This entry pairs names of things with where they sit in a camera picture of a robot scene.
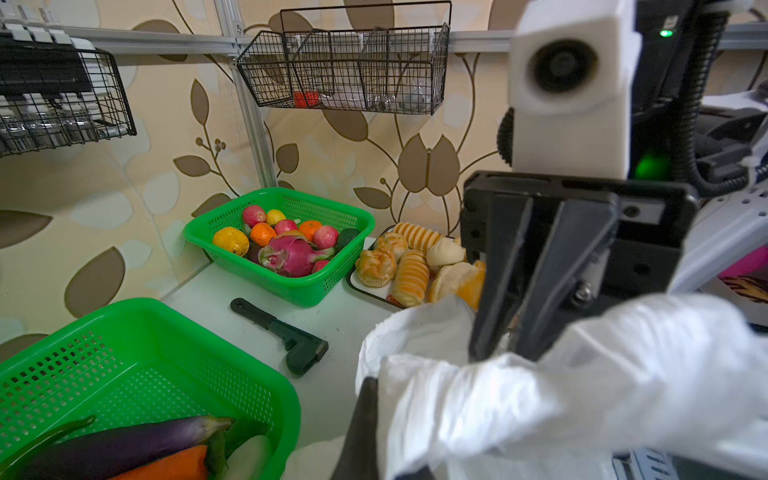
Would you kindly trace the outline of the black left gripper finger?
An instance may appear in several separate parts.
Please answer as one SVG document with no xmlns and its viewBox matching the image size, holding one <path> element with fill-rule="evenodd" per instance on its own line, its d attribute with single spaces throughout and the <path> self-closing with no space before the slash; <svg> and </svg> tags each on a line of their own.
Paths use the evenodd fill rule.
<svg viewBox="0 0 768 480">
<path fill-rule="evenodd" d="M 332 480 L 379 478 L 376 430 L 378 380 L 364 379 Z"/>
</svg>

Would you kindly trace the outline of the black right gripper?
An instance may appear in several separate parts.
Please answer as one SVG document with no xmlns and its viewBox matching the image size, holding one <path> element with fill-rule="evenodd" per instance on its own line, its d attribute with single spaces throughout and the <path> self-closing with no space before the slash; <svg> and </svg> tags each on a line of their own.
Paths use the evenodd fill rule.
<svg viewBox="0 0 768 480">
<path fill-rule="evenodd" d="M 470 360 L 491 356 L 515 314 L 513 351 L 536 361 L 576 318 L 665 291 L 695 212 L 681 184 L 472 174 L 461 236 L 487 269 Z"/>
</svg>

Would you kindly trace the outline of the white plastic bag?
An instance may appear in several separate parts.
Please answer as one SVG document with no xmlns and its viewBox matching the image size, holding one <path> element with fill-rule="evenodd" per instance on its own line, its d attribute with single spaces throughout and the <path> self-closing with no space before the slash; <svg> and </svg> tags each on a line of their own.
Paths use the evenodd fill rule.
<svg viewBox="0 0 768 480">
<path fill-rule="evenodd" d="M 378 380 L 379 478 L 609 479 L 652 448 L 767 475 L 767 340 L 704 294 L 648 295 L 569 325 L 536 360 L 469 360 L 474 314 L 455 297 L 378 323 L 355 389 Z M 287 479 L 329 479 L 345 437 L 296 450 Z"/>
</svg>

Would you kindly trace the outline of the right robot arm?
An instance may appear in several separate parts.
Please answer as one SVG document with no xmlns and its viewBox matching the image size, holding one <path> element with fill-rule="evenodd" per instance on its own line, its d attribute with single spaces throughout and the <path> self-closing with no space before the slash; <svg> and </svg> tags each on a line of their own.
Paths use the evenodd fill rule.
<svg viewBox="0 0 768 480">
<path fill-rule="evenodd" d="M 464 185 L 487 265 L 468 344 L 536 360 L 565 327 L 668 289 L 701 199 L 767 177 L 762 112 L 698 117 L 734 1 L 531 1 L 509 49 L 506 172 Z"/>
</svg>

